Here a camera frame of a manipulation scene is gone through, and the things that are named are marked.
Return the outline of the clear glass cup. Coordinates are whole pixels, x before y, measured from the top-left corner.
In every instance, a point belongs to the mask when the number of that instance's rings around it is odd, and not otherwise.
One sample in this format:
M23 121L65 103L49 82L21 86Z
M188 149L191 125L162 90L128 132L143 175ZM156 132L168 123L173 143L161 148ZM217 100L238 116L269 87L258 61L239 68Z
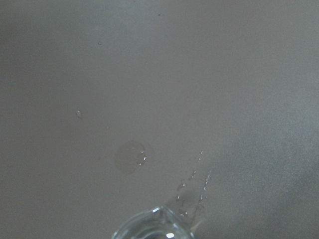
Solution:
M113 239L193 239L189 224L167 206L140 212L124 222Z

